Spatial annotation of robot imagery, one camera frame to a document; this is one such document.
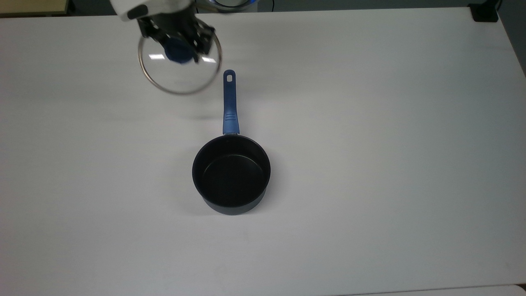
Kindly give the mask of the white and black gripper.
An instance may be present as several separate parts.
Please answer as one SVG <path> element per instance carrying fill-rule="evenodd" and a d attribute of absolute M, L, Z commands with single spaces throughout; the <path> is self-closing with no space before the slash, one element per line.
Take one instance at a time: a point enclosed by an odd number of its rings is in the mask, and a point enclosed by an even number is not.
<path fill-rule="evenodd" d="M 194 43 L 194 62 L 209 56 L 216 37 L 214 27 L 195 17 L 192 0 L 111 0 L 112 8 L 124 21 L 137 21 L 141 35 L 162 47 L 166 38 Z"/>

